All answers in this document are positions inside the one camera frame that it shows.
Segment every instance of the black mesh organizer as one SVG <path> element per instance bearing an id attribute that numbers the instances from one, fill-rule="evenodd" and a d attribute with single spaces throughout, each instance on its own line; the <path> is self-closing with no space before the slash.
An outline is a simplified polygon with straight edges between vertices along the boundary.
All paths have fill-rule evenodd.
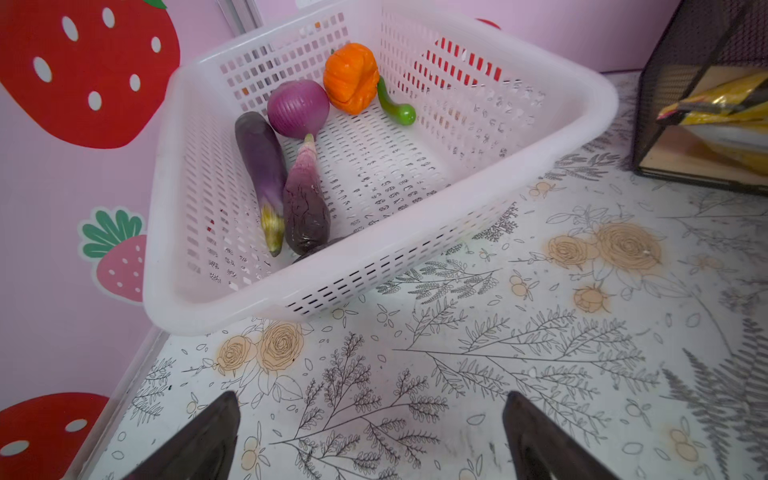
<path id="1" fill-rule="evenodd" d="M 766 69 L 768 0 L 682 0 L 640 77 L 632 151 L 636 171 L 647 177 L 768 195 L 768 177 L 751 177 L 724 157 L 713 157 L 711 164 L 701 167 L 696 162 L 676 164 L 674 156 L 654 156 L 662 143 L 674 150 L 675 145 L 694 142 L 692 134 L 676 130 L 682 127 L 656 123 L 661 108 L 692 92 Z"/>

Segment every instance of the pink strawberry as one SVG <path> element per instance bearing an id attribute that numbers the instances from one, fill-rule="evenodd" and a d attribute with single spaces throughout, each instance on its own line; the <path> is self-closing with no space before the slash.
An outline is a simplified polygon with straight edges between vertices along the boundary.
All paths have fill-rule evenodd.
<path id="1" fill-rule="evenodd" d="M 98 285 L 111 295 L 141 303 L 147 246 L 147 236 L 140 234 L 141 218 L 129 218 L 125 210 L 117 210 L 113 221 L 109 213 L 98 210 L 95 219 L 99 227 L 85 223 L 81 231 L 90 241 L 83 245 L 83 255 L 99 259 L 95 271 Z"/>

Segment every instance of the white plastic basket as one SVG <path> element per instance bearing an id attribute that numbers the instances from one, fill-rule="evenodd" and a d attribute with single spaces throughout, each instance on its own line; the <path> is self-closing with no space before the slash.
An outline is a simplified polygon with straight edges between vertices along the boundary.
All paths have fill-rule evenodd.
<path id="1" fill-rule="evenodd" d="M 284 81 L 322 84 L 332 48 L 371 48 L 401 127 L 377 100 L 331 109 L 318 139 L 331 238 L 300 263 L 265 247 L 234 138 Z M 302 320 L 369 290 L 494 223 L 515 189 L 598 136 L 617 109 L 600 75 L 422 0 L 318 3 L 180 68 L 152 189 L 144 306 L 160 327 L 208 333 L 245 316 Z M 281 138 L 293 161 L 299 142 Z"/>

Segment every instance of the orange pumpkin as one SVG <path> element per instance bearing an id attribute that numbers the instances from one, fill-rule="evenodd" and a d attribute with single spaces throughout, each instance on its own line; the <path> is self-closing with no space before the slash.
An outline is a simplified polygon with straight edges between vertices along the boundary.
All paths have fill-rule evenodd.
<path id="1" fill-rule="evenodd" d="M 376 96 L 379 68 L 373 52 L 359 43 L 350 43 L 326 61 L 323 84 L 328 99 L 339 110 L 357 115 Z"/>

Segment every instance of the purple eggplant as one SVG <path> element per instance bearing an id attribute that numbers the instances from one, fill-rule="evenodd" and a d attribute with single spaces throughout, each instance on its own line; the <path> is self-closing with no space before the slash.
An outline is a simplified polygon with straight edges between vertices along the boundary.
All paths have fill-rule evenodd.
<path id="1" fill-rule="evenodd" d="M 255 111 L 235 122 L 235 140 L 256 191 L 261 210 L 261 229 L 273 257 L 283 249 L 283 188 L 288 178 L 283 149 L 275 131 Z"/>
<path id="2" fill-rule="evenodd" d="M 286 242 L 299 255 L 328 242 L 331 219 L 317 172 L 317 149 L 312 134 L 304 137 L 285 190 Z"/>

